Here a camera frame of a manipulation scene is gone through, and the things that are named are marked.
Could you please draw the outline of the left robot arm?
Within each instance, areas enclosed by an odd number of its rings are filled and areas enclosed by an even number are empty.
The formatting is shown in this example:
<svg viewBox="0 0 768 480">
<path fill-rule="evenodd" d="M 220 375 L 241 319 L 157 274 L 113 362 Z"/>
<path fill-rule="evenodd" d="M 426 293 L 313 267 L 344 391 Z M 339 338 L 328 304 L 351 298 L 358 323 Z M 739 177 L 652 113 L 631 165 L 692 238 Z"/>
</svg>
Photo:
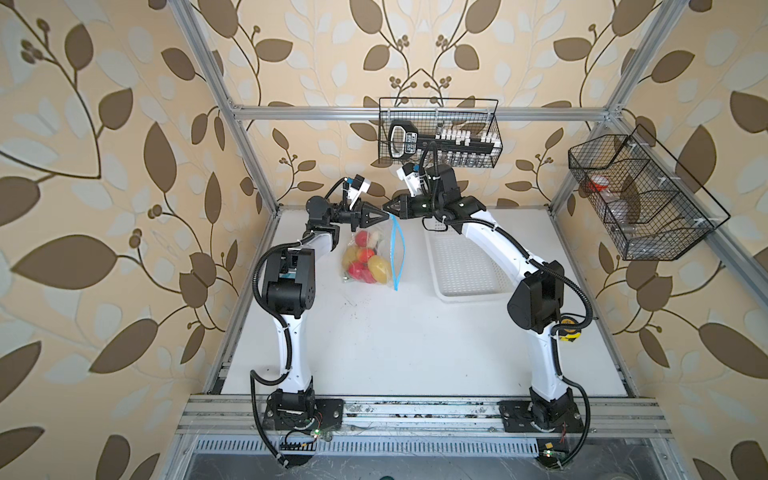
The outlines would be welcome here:
<svg viewBox="0 0 768 480">
<path fill-rule="evenodd" d="M 389 219 L 380 208 L 358 201 L 354 205 L 333 203 L 313 196 L 305 210 L 306 229 L 298 241 L 269 248 L 257 261 L 252 280 L 257 305 L 274 321 L 279 341 L 280 374 L 266 379 L 250 372 L 252 386 L 272 387 L 267 411 L 312 416 L 315 392 L 309 363 L 305 357 L 304 320 L 315 301 L 317 260 L 332 252 L 339 243 L 340 226 L 367 228 Z"/>
</svg>

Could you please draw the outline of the clear zip top bag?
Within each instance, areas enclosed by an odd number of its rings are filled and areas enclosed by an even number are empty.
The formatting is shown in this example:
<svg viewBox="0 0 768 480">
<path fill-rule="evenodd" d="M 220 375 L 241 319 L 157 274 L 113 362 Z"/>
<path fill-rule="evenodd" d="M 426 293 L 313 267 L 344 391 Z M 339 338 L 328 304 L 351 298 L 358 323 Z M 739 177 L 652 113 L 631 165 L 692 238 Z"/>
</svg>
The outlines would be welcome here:
<svg viewBox="0 0 768 480">
<path fill-rule="evenodd" d="M 352 233 L 341 257 L 342 278 L 398 291 L 405 267 L 406 239 L 399 219 L 388 214 L 381 223 Z"/>
</svg>

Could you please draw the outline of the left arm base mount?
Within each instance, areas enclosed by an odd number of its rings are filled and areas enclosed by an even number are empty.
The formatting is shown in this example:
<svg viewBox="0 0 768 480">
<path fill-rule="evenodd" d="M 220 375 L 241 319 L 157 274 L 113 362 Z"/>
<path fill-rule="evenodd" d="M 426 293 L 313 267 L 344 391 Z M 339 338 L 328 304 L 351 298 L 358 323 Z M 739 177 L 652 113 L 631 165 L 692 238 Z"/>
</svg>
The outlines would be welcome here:
<svg viewBox="0 0 768 480">
<path fill-rule="evenodd" d="M 343 422 L 345 402 L 341 398 L 309 400 L 276 398 L 267 399 L 263 421 L 266 428 L 288 430 L 338 430 Z"/>
</svg>

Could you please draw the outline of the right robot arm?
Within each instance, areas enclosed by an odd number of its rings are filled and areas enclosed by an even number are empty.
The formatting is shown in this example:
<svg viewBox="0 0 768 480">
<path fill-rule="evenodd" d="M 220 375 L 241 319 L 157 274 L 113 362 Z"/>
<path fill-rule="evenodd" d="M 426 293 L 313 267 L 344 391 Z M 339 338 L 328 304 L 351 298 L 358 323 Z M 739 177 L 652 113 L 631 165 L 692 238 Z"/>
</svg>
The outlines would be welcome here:
<svg viewBox="0 0 768 480">
<path fill-rule="evenodd" d="M 514 287 L 507 302 L 511 320 L 528 334 L 531 362 L 530 418 L 542 430 L 575 406 L 576 383 L 559 362 L 558 339 L 577 334 L 593 320 L 593 308 L 557 261 L 546 262 L 504 230 L 475 197 L 462 195 L 452 167 L 439 162 L 437 143 L 424 145 L 417 163 L 398 177 L 408 188 L 384 205 L 402 220 L 432 218 L 474 243 L 505 273 Z"/>
</svg>

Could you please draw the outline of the red yellow mango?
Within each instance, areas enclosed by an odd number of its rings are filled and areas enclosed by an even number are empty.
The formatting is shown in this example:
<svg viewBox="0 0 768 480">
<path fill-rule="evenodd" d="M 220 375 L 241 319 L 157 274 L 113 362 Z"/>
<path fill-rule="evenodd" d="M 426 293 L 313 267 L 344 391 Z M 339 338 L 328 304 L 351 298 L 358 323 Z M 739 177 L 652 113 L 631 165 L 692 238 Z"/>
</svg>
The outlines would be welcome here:
<svg viewBox="0 0 768 480">
<path fill-rule="evenodd" d="M 363 264 L 367 264 L 368 261 L 376 255 L 376 251 L 371 248 L 360 248 L 357 253 L 357 260 Z"/>
</svg>

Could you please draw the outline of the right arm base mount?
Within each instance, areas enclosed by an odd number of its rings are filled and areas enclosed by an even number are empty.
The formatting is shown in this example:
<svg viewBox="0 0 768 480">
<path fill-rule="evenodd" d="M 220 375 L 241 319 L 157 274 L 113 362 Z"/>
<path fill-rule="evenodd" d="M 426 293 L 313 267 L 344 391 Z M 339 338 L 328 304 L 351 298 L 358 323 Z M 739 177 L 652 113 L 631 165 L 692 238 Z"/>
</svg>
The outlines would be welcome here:
<svg viewBox="0 0 768 480">
<path fill-rule="evenodd" d="M 503 400 L 498 409 L 507 433 L 582 433 L 584 417 L 573 400 Z"/>
</svg>

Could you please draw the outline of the small red apple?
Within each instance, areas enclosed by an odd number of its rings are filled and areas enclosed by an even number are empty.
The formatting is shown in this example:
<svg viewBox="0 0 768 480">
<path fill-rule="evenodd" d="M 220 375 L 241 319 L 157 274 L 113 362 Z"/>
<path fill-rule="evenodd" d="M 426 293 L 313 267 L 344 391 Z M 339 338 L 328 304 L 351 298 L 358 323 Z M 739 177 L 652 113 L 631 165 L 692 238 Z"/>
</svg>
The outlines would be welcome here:
<svg viewBox="0 0 768 480">
<path fill-rule="evenodd" d="M 360 230 L 354 237 L 355 244 L 360 248 L 367 248 L 369 242 L 370 233 L 365 230 Z"/>
</svg>

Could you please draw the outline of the white green cucumber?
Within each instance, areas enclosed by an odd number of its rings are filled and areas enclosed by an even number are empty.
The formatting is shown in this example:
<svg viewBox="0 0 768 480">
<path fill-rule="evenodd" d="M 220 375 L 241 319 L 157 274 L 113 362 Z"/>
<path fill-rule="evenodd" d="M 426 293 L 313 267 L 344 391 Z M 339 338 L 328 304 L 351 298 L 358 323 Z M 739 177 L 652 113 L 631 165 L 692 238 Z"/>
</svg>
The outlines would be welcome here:
<svg viewBox="0 0 768 480">
<path fill-rule="evenodd" d="M 383 241 L 383 234 L 378 230 L 371 230 L 367 232 L 366 246 L 371 249 L 378 249 Z"/>
</svg>

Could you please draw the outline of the yellow potato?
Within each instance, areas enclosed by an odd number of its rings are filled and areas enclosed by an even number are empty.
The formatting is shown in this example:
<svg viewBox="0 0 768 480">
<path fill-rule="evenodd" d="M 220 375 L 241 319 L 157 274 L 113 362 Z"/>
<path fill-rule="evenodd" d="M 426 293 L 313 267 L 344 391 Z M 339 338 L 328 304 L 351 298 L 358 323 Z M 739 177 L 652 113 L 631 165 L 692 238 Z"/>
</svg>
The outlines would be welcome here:
<svg viewBox="0 0 768 480">
<path fill-rule="evenodd" d="M 368 261 L 367 268 L 378 283 L 388 284 L 390 282 L 392 267 L 386 258 L 375 255 Z"/>
<path fill-rule="evenodd" d="M 344 271 L 347 271 L 354 262 L 358 261 L 358 251 L 359 248 L 357 246 L 350 246 L 346 248 L 341 262 L 342 269 Z"/>
</svg>

